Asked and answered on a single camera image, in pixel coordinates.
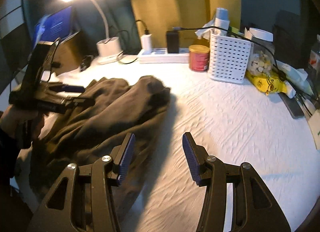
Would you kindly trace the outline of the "person left hand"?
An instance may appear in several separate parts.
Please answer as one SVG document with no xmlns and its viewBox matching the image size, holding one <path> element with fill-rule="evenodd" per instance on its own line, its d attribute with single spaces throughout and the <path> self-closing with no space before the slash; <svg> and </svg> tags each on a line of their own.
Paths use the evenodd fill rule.
<svg viewBox="0 0 320 232">
<path fill-rule="evenodd" d="M 47 115 L 47 113 L 21 110 L 14 105 L 9 105 L 1 116 L 1 130 L 10 137 L 14 137 L 17 127 L 31 120 L 33 122 L 31 125 L 31 137 L 32 140 L 36 140 L 44 127 L 44 120 Z"/>
</svg>

